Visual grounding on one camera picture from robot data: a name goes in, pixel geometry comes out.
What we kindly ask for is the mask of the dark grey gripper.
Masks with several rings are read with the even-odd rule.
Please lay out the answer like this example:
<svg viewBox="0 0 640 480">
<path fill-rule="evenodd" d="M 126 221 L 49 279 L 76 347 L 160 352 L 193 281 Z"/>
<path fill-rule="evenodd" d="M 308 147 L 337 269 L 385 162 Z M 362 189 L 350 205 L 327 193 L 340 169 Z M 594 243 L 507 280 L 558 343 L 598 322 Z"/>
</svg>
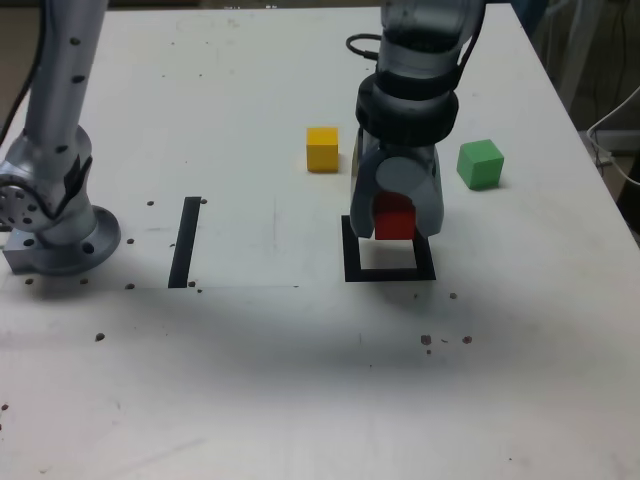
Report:
<svg viewBox="0 0 640 480">
<path fill-rule="evenodd" d="M 374 200 L 376 215 L 411 214 L 423 238 L 437 235 L 442 228 L 444 201 L 435 146 L 387 144 L 360 127 L 349 210 L 357 237 L 370 238 L 374 232 Z"/>
</svg>

